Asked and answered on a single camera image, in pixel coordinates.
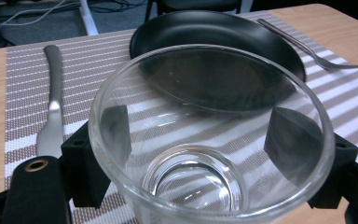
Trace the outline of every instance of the knife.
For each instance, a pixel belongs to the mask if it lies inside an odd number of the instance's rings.
[[[50,77],[48,120],[36,136],[36,155],[59,158],[62,154],[62,55],[55,45],[45,46]]]

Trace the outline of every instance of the table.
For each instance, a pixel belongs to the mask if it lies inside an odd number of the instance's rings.
[[[323,5],[271,10],[270,13],[313,40],[331,49],[350,63],[358,63],[358,21]],[[6,52],[0,49],[0,191],[4,190]],[[338,210],[311,210],[306,204],[290,213],[281,223],[343,223],[346,203]]]

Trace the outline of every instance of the glass bottom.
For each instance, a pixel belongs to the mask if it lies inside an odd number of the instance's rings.
[[[146,173],[143,188],[166,201],[211,211],[246,207],[242,176],[211,147],[173,147],[158,155]]]

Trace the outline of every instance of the glass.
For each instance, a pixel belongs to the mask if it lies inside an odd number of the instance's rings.
[[[330,120],[300,79],[211,45],[117,70],[92,103],[89,137],[142,223],[272,220],[316,193],[335,156]]]

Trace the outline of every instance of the striped placemat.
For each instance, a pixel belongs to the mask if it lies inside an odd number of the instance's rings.
[[[263,18],[298,38],[327,60],[345,62],[266,11],[241,16],[248,20]],[[130,59],[129,43],[133,32],[127,30],[7,49],[7,188],[14,168],[35,156],[36,134],[46,121],[48,64],[43,47],[54,44],[62,51],[66,139],[87,121],[92,99],[103,81]],[[323,102],[335,132],[358,146],[358,69],[329,73],[316,65],[310,56],[296,50],[306,66],[307,84]],[[138,223],[113,184],[101,209],[71,207],[75,223]]]

